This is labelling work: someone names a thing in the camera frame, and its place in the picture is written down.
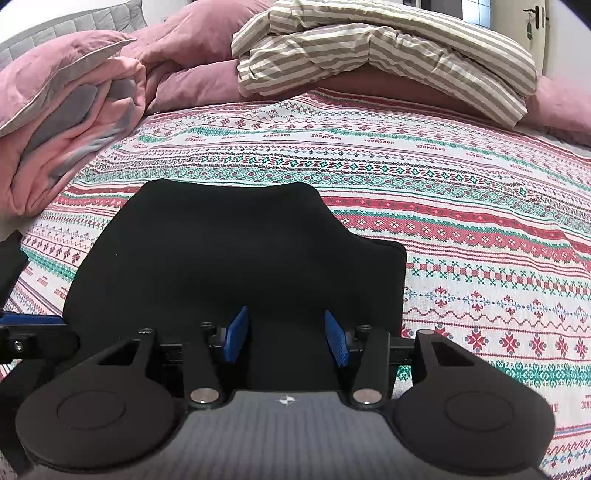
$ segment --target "black bracket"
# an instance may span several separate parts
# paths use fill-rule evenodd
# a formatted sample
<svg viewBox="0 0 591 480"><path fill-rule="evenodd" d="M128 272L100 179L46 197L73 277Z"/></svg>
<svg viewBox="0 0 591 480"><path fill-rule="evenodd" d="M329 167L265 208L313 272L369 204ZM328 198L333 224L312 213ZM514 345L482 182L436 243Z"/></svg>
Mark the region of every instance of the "black bracket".
<svg viewBox="0 0 591 480"><path fill-rule="evenodd" d="M14 359L65 360L80 346L78 336L65 323L0 325L0 365Z"/></svg>

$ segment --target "door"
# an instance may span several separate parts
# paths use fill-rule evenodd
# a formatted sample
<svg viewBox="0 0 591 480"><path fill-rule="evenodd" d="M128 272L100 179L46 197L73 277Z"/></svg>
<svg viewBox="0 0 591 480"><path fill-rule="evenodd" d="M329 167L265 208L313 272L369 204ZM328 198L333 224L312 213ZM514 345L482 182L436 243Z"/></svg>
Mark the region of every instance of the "door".
<svg viewBox="0 0 591 480"><path fill-rule="evenodd" d="M544 67L546 15L545 0L491 0L491 29L513 38L529 51L538 74ZM531 38L528 38L528 21L531 22Z"/></svg>

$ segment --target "gray quilted pillow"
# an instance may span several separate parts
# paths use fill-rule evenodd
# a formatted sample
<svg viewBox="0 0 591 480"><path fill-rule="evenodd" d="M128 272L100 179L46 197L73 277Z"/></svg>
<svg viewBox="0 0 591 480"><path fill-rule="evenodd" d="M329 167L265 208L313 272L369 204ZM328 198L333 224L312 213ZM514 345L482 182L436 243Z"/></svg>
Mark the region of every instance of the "gray quilted pillow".
<svg viewBox="0 0 591 480"><path fill-rule="evenodd" d="M142 0L114 7L87 10L36 25L0 43L0 70L33 47L68 33L84 30L117 30L130 33L144 28Z"/></svg>

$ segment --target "window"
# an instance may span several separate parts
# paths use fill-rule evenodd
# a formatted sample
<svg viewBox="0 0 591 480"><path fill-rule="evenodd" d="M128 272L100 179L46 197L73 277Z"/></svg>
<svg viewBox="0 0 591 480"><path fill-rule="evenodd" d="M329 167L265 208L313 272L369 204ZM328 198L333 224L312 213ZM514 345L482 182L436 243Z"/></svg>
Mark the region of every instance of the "window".
<svg viewBox="0 0 591 480"><path fill-rule="evenodd" d="M491 27L491 0L462 0L462 17L481 27Z"/></svg>

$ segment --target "logo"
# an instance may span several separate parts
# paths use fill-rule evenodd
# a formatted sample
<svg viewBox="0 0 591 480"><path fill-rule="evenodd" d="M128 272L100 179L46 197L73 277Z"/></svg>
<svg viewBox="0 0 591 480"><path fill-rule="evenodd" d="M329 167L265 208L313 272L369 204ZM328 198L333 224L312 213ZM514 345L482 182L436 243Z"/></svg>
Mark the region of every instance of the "logo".
<svg viewBox="0 0 591 480"><path fill-rule="evenodd" d="M297 402L297 400L294 397L292 397L291 395L285 395L277 401L279 403L281 403L282 405L285 405L286 407L289 407L290 405Z"/></svg>

